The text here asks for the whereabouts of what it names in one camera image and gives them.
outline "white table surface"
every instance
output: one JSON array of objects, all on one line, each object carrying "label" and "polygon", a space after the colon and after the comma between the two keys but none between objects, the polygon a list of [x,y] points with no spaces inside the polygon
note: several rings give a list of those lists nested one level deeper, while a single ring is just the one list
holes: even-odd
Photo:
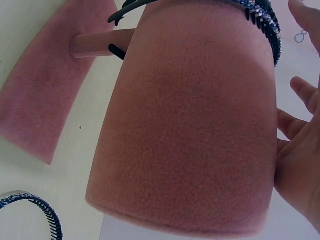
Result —
[{"label": "white table surface", "polygon": [[[0,0],[0,88],[29,43],[66,0]],[[123,21],[134,28],[139,16]],[[49,202],[64,240],[99,240],[103,214],[85,202],[91,165],[122,61],[96,60],[67,119],[53,163],[45,163],[0,137],[0,195],[23,190]],[[0,212],[1,240],[49,239],[42,211],[19,202]]]}]

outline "finger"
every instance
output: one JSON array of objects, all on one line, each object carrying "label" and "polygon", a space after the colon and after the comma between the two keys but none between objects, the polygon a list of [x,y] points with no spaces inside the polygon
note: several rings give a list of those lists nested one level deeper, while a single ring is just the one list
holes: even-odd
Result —
[{"label": "finger", "polygon": [[307,125],[306,121],[291,116],[289,113],[278,109],[278,129],[289,139],[294,139]]},{"label": "finger", "polygon": [[277,143],[277,155],[290,143],[289,141],[278,139]]},{"label": "finger", "polygon": [[320,53],[320,10],[305,6],[301,0],[289,0],[289,9],[300,27],[309,33],[311,42]]},{"label": "finger", "polygon": [[319,92],[318,88],[303,80],[301,77],[294,77],[291,80],[291,88],[304,102],[311,114],[315,114],[318,108]]}]

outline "velvet texture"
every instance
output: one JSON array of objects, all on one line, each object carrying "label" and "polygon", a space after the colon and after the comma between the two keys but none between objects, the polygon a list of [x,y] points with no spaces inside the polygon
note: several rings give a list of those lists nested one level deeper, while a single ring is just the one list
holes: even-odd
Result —
[{"label": "velvet texture", "polygon": [[235,4],[160,0],[132,37],[86,200],[166,232],[252,236],[268,215],[276,152],[265,35]]},{"label": "velvet texture", "polygon": [[0,134],[50,164],[94,58],[70,55],[74,36],[111,31],[114,0],[69,0],[21,57],[0,93]]}]

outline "comb teeth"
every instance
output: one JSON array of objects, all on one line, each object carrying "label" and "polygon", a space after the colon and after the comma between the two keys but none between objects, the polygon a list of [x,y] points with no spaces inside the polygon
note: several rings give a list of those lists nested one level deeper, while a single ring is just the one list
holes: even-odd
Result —
[{"label": "comb teeth", "polygon": [[[277,35],[271,29],[271,26],[262,18],[262,13],[259,11],[252,11],[249,8],[245,9],[245,16],[248,21],[252,21],[254,25],[257,26],[258,29],[262,31],[265,37],[268,39],[270,46],[272,48],[274,64],[278,63],[278,55],[279,53],[279,43],[277,42]],[[278,26],[278,20],[275,19],[273,21],[276,26]]]},{"label": "comb teeth", "polygon": [[251,20],[252,20],[253,25],[256,25],[257,19],[256,19],[256,13],[255,12],[251,13]]},{"label": "comb teeth", "polygon": [[60,220],[55,213],[55,211],[52,209],[52,207],[44,202],[40,201],[38,199],[30,199],[29,202],[37,205],[44,213],[46,216],[46,219],[49,222],[49,227],[50,227],[50,239],[51,240],[62,240],[63,238],[63,233],[62,233],[62,228],[60,224]]}]

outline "headband display stand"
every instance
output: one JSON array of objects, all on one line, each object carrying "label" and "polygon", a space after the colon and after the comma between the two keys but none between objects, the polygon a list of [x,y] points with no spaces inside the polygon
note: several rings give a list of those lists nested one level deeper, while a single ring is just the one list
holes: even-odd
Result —
[{"label": "headband display stand", "polygon": [[[143,5],[136,29],[111,31]],[[188,237],[259,233],[277,154],[281,40],[270,2],[127,0],[117,12],[113,0],[69,0],[3,87],[0,134],[50,164],[94,57],[110,55],[124,62],[87,202]]]},{"label": "headband display stand", "polygon": [[68,0],[20,58],[0,93],[0,134],[51,164],[78,92],[95,59],[75,59],[72,39],[108,32],[114,0]]},{"label": "headband display stand", "polygon": [[183,236],[256,235],[277,154],[281,40],[271,4],[128,0],[109,21],[149,2],[125,52],[86,199]]}]

